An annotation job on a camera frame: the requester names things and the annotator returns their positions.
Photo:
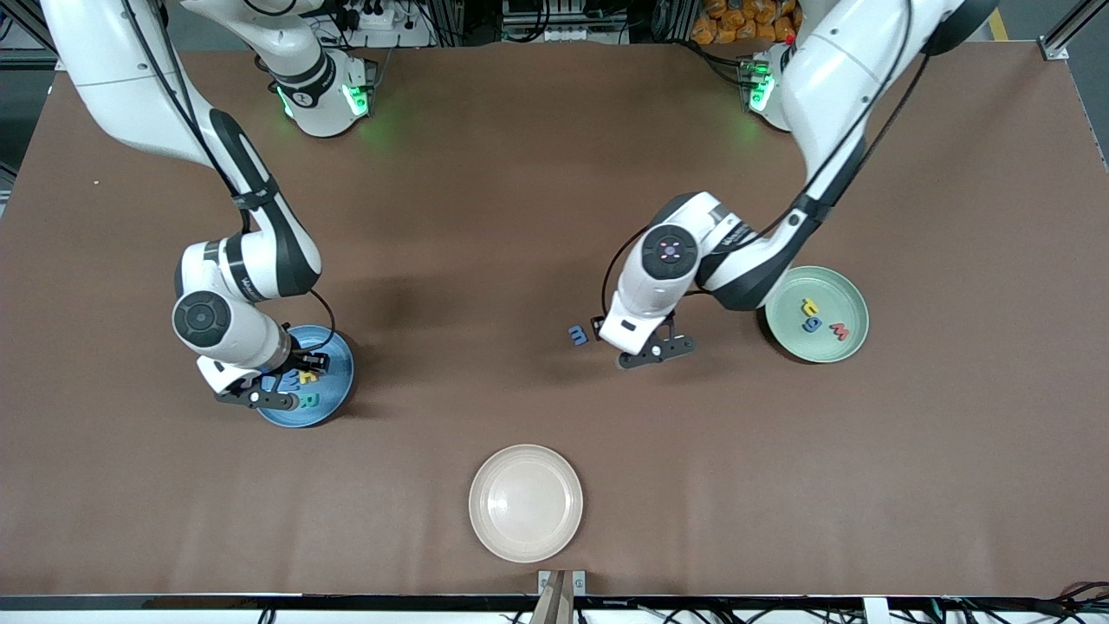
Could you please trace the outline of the blue plate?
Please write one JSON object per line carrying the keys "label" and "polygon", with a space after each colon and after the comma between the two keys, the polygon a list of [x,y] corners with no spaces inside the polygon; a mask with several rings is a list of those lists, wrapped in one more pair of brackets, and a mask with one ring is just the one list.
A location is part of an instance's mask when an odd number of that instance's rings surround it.
{"label": "blue plate", "polygon": [[286,427],[286,429],[305,429],[305,427],[317,426],[329,419],[330,416],[340,411],[340,407],[350,393],[353,380],[355,380],[355,355],[352,352],[349,344],[343,335],[330,335],[328,328],[321,325],[296,325],[289,329],[289,335],[301,345],[313,347],[322,342],[321,350],[313,352],[328,352],[330,365],[326,372],[321,372],[321,382],[313,386],[301,387],[301,391],[295,393],[319,393],[321,406],[316,410],[257,410],[269,423]]}

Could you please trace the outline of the green plate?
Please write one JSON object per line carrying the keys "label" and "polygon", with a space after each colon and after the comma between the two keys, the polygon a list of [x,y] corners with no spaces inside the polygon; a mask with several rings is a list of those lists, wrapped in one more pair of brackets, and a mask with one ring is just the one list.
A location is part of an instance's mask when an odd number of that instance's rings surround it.
{"label": "green plate", "polygon": [[[820,331],[805,333],[801,325],[807,316],[801,300],[808,297],[820,305]],[[859,352],[869,333],[869,311],[847,277],[824,266],[796,266],[788,269],[764,305],[769,333],[785,351],[808,364],[836,364]],[[830,329],[832,323],[845,323],[851,335],[840,342]]]}

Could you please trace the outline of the beige plate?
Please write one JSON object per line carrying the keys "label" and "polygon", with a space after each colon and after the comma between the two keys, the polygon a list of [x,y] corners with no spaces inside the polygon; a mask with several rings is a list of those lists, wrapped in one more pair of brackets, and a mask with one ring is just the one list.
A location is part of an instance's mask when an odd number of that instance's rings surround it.
{"label": "beige plate", "polygon": [[542,444],[512,444],[476,471],[468,510],[475,536],[494,556],[539,563],[574,540],[586,490],[560,453]]}

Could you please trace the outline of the brown table mat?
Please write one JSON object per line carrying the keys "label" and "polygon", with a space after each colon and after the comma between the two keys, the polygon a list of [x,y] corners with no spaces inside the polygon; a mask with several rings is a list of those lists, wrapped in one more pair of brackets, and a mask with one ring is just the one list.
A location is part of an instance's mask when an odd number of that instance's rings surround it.
{"label": "brown table mat", "polygon": [[696,352],[633,371],[567,333],[622,242],[682,192],[763,228],[804,185],[695,55],[403,50],[329,140],[250,53],[184,63],[321,246],[355,391],[301,430],[211,397],[173,273],[237,211],[57,75],[0,218],[0,594],[528,592],[467,509],[510,444],[574,466],[586,516],[549,566],[598,593],[1109,581],[1109,173],[1032,43],[932,60],[798,255],[859,287],[859,352],[800,364],[693,296]]}

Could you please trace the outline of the orange snack bags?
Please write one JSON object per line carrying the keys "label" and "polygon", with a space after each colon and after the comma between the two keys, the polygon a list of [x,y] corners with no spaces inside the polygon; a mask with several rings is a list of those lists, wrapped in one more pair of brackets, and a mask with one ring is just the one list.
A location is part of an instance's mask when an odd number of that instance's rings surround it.
{"label": "orange snack bags", "polygon": [[690,39],[701,47],[754,39],[792,43],[804,20],[798,0],[700,0]]}

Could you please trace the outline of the white power strip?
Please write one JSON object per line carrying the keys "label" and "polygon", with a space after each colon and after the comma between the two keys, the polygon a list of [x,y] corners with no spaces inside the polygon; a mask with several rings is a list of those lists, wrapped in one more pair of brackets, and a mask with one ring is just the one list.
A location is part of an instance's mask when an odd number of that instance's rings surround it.
{"label": "white power strip", "polygon": [[395,0],[329,0],[330,16],[344,33],[360,30],[391,31],[404,20]]}

